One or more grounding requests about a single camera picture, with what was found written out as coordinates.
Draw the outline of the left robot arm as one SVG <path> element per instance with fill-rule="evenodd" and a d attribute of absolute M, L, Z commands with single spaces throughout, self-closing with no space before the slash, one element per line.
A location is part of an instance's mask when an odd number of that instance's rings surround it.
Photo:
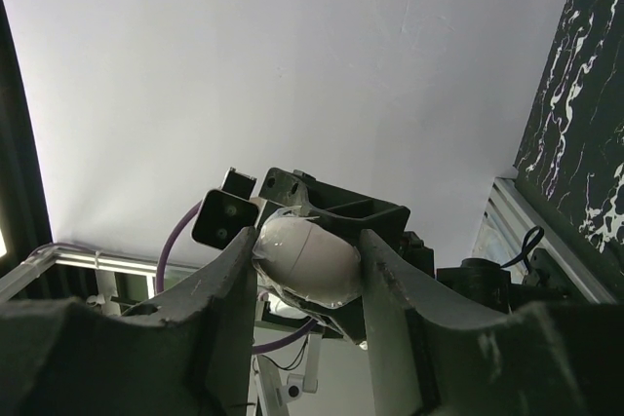
<path fill-rule="evenodd" d="M 518 254 L 503 264 L 468 257 L 436 268 L 434 251 L 407 224 L 410 210 L 322 182 L 301 171 L 272 168 L 259 196 L 253 262 L 269 290 L 289 306 L 355 344 L 366 339 L 361 299 L 360 235 L 371 230 L 409 265 L 460 295 L 504 314 L 532 301 L 571 298 L 558 266 L 544 267 L 541 226 L 530 228 Z"/>

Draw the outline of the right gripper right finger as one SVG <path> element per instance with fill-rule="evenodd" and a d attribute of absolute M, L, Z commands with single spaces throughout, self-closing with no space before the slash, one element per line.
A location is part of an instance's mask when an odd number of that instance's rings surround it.
<path fill-rule="evenodd" d="M 506 315 L 361 234 L 363 309 L 379 415 L 619 415 L 623 309 L 533 302 Z"/>

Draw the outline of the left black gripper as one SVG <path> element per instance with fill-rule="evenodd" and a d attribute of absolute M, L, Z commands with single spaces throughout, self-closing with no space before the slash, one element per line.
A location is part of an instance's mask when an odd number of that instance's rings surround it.
<path fill-rule="evenodd" d="M 263 213 L 259 230 L 264 221 L 277 209 L 299 207 L 303 216 L 315 216 L 317 224 L 359 251 L 361 280 L 363 255 L 359 240 L 361 233 L 366 230 L 373 231 L 410 265 L 428 275 L 434 273 L 433 250 L 415 233 L 408 230 L 410 210 L 405 206 L 330 185 L 301 171 L 288 172 L 278 168 L 268 171 L 259 196 L 274 206 L 273 209 L 267 209 Z M 261 275 L 259 276 L 269 290 L 280 296 L 288 305 L 334 329 L 353 343 L 362 343 L 366 340 L 361 296 L 341 308 L 327 309 L 287 292 L 279 293 Z"/>

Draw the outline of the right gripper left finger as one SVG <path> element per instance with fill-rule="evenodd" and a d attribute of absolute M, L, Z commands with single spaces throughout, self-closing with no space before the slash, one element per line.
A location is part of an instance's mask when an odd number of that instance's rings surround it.
<path fill-rule="evenodd" d="M 76 299 L 1 307 L 5 415 L 243 415 L 257 232 L 121 317 Z"/>

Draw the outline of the white earbuds charging case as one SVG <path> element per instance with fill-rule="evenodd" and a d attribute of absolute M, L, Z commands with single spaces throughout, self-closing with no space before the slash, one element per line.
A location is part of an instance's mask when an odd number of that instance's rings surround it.
<path fill-rule="evenodd" d="M 361 256 L 316 220 L 299 207 L 277 209 L 259 230 L 253 263 L 279 293 L 338 309 L 362 294 Z"/>

